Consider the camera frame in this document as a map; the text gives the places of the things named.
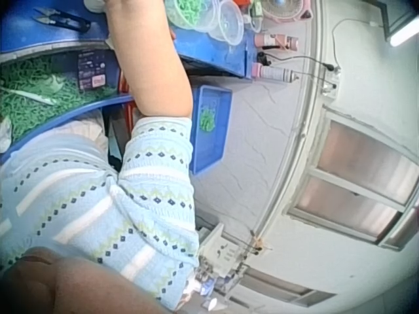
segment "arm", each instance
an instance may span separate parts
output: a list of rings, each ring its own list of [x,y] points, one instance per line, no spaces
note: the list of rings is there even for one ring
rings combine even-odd
[[[170,37],[163,0],[107,0],[117,58],[146,116],[190,117],[192,94]]]

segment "window frame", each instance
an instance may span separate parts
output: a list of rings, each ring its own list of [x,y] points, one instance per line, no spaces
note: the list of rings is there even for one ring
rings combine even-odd
[[[417,202],[417,199],[419,198],[419,179],[416,182],[416,185],[413,188],[413,191],[411,192],[409,199],[403,205],[390,198],[387,198],[386,196],[382,194],[379,194],[378,192],[374,192],[372,190],[369,190],[368,188],[359,186],[356,183],[352,183],[350,181],[347,181],[346,179],[337,177],[336,175],[323,171],[317,168],[317,166],[319,164],[323,149],[325,148],[327,136],[329,135],[329,130],[331,129],[332,122],[337,122],[339,124],[342,124],[343,126],[352,128],[355,131],[362,133],[363,135],[366,135],[376,141],[379,141],[385,144],[390,149],[395,150],[396,152],[408,158],[411,162],[413,162],[416,165],[419,165],[419,162],[417,160],[418,157],[416,157],[406,147],[400,145],[399,143],[389,138],[387,135],[383,134],[382,132],[379,132],[377,129],[374,129],[373,127],[365,123],[355,120],[352,117],[340,114],[334,110],[324,108],[324,110],[322,110],[322,113],[321,113],[320,121],[321,122],[316,132],[318,135],[318,138],[314,141],[314,146],[312,150],[310,151],[307,165],[302,174],[302,179],[297,186],[295,195],[293,197],[293,201],[291,202],[291,205],[285,211],[285,214],[297,220],[301,220],[305,223],[309,223],[312,226],[324,228],[326,230],[337,232],[339,234],[343,234],[345,236],[352,237],[354,239],[358,239],[361,241],[366,241],[367,243],[377,245],[385,249],[401,251],[404,246],[395,247],[393,245],[386,244],[386,242],[392,236],[394,231],[398,227],[400,227],[400,225],[402,225],[404,221],[406,221],[406,219],[409,217],[410,211],[414,210],[414,205]],[[307,213],[306,211],[299,209],[297,207],[297,204],[301,196],[304,194],[311,177],[323,180],[327,183],[334,184],[338,187],[341,187],[351,192],[365,196],[366,198],[369,198],[371,200],[390,206],[394,208],[396,211],[400,212],[401,216],[398,218],[398,220],[394,223],[394,225],[391,228],[388,228],[386,230],[386,234],[383,235],[382,238],[376,239],[373,236],[363,234],[361,232],[342,226],[330,220]]]
[[[300,288],[303,288],[305,291],[302,293],[298,293],[295,291],[291,291],[290,289],[286,288],[286,287],[282,287],[281,285],[275,285],[274,283],[270,283],[269,281],[265,280],[264,277],[271,277],[273,279],[279,279],[280,281],[284,282],[284,283],[288,283],[290,285],[295,285],[295,286],[299,286]],[[275,299],[277,301],[281,301],[281,302],[285,302],[288,304],[293,304],[293,305],[297,305],[297,306],[301,306],[301,307],[312,307],[315,305],[318,305],[334,296],[336,296],[335,293],[330,293],[330,292],[325,292],[325,291],[320,291],[320,290],[316,290],[316,289],[311,289],[296,283],[292,283],[277,277],[273,277],[267,273],[263,273],[262,271],[259,271],[255,268],[252,267],[248,267],[245,272],[243,273],[243,277],[240,279],[239,284],[242,285],[245,288],[248,288],[252,291],[255,291],[256,293],[260,293],[263,294],[265,296],[267,296],[268,298],[272,298]],[[263,286],[263,290],[266,292],[267,290],[270,291],[270,293],[266,294],[260,291],[261,289],[261,285]],[[281,292],[282,294],[286,294],[288,295],[291,300],[286,300],[283,299],[279,296],[274,296],[276,292]],[[313,304],[309,304],[307,301],[307,299],[309,299],[309,297],[316,295],[316,294],[320,294],[322,296],[324,296],[324,298],[316,303]]]

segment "person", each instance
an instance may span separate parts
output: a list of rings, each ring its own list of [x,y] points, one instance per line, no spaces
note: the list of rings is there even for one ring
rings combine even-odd
[[[146,117],[120,173],[95,114],[34,138],[1,166],[2,295],[23,313],[166,313],[198,265],[192,94],[164,2],[106,0],[106,12]]]

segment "label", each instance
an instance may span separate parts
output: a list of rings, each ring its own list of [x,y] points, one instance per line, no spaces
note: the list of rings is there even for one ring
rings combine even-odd
[[[264,46],[276,46],[275,35],[265,35],[263,38]]]
[[[105,52],[102,50],[82,52],[78,59],[79,88],[92,90],[106,85]]]

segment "pink bottle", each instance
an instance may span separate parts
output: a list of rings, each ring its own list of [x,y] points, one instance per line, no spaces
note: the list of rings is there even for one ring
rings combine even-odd
[[[278,82],[284,83],[292,83],[299,79],[293,70],[284,69],[283,67],[267,67],[261,63],[253,64],[251,76],[253,78],[277,80]]]
[[[255,46],[277,46],[281,50],[297,51],[299,49],[299,39],[297,37],[283,34],[256,34]]]

